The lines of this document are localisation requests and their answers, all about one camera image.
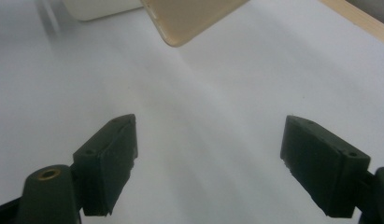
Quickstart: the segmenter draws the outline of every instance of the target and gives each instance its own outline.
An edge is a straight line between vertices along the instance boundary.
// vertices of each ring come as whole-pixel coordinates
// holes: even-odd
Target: white container
[[[63,0],[70,15],[78,21],[90,21],[142,7],[140,0]]]

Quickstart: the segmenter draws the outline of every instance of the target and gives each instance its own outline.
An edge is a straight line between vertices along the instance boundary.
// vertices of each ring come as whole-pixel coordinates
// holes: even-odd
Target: wooden strip
[[[321,2],[384,42],[384,23],[381,21],[376,20],[345,0],[321,0]]]

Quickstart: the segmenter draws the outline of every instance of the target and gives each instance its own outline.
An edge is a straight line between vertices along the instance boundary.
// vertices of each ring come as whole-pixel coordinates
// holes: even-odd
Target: white table
[[[76,22],[0,0],[0,204],[129,113],[131,179],[83,223],[357,223],[326,217],[279,151],[293,114],[384,166],[384,44],[311,0],[251,0],[178,49],[143,9]]]

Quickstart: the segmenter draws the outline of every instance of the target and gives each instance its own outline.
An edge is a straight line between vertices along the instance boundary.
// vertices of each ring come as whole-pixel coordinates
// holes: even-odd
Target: white plastic object
[[[63,0],[67,10],[79,21],[90,21],[142,7],[140,0]]]
[[[248,0],[141,0],[163,40],[185,44]]]

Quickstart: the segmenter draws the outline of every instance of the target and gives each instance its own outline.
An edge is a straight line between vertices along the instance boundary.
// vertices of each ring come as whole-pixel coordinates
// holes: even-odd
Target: white tabletop
[[[0,0],[0,204],[130,113],[131,178],[83,223],[357,223],[326,217],[279,151],[292,114],[384,166],[384,44],[311,0],[251,0],[177,49],[144,9],[77,22]]]

